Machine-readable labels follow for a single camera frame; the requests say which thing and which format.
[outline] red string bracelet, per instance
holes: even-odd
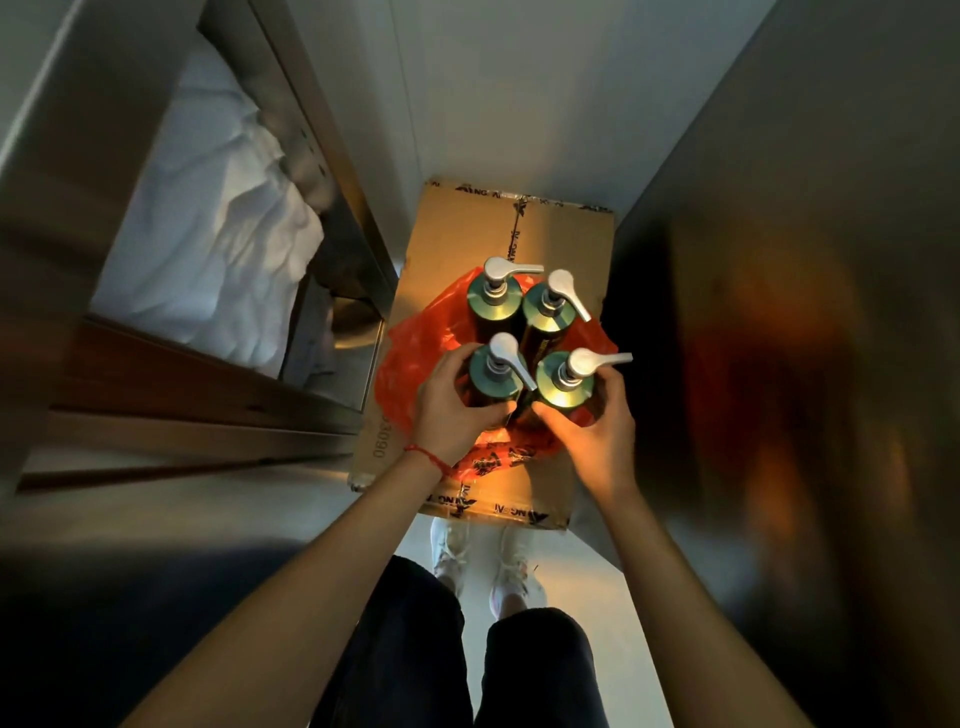
[[[448,477],[448,478],[451,478],[451,479],[453,478],[453,468],[451,468],[449,465],[447,465],[443,460],[441,460],[441,459],[440,459],[439,457],[437,457],[435,454],[433,454],[432,452],[430,452],[430,450],[423,449],[423,448],[421,448],[419,445],[414,445],[413,443],[411,443],[410,445],[406,446],[406,447],[403,449],[403,451],[404,451],[404,452],[419,452],[419,453],[421,453],[421,454],[423,454],[423,455],[426,455],[428,458],[430,458],[430,462],[433,463],[434,465],[436,465],[436,466],[440,469],[440,472],[444,474],[444,477]]]

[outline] orange plastic bag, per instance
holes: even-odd
[[[423,311],[388,332],[392,346],[376,373],[373,394],[384,417],[408,437],[413,432],[420,385],[433,372],[444,352],[476,341],[476,327],[467,306],[467,289],[481,270],[474,268],[460,276]],[[516,281],[524,292],[537,282],[533,276],[525,275],[516,276]],[[587,347],[598,353],[617,351],[596,319],[589,322],[577,319],[559,349],[569,352],[578,347]],[[580,426],[590,425],[593,421],[585,407],[571,413],[570,419]],[[560,447],[545,427],[521,430],[507,424],[481,434],[473,449],[453,470],[458,479],[467,480],[521,465],[552,454]]]

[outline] silver pump nozzle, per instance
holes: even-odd
[[[507,278],[517,273],[542,273],[542,265],[523,265],[512,263],[505,257],[489,257],[483,266],[484,297],[499,299],[507,293]]]
[[[548,309],[556,310],[565,301],[573,304],[584,321],[590,320],[590,312],[587,307],[577,297],[577,292],[573,290],[573,275],[563,268],[550,273],[546,279],[546,290],[543,291],[543,305]]]
[[[557,385],[561,388],[573,388],[588,376],[607,364],[626,364],[634,360],[634,355],[628,352],[602,354],[590,349],[574,349],[570,356],[560,365],[557,371]]]
[[[519,344],[516,338],[505,331],[496,333],[490,340],[490,353],[487,356],[487,366],[491,372],[506,375],[511,369],[520,377],[523,385],[531,392],[537,389],[534,380],[527,368],[520,361]]]

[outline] wooden panel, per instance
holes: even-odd
[[[359,414],[251,370],[87,316],[53,400],[59,409],[356,432]]]

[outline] hand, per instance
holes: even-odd
[[[481,432],[502,423],[516,409],[513,401],[467,407],[457,395],[453,380],[479,348],[479,344],[464,344],[445,353],[420,388],[413,442],[451,467],[470,451]]]
[[[636,488],[635,425],[627,406],[623,376],[613,367],[601,367],[597,375],[605,406],[593,425],[575,425],[563,412],[543,402],[534,402],[534,412],[564,443],[580,479],[602,505],[612,503],[622,489]]]

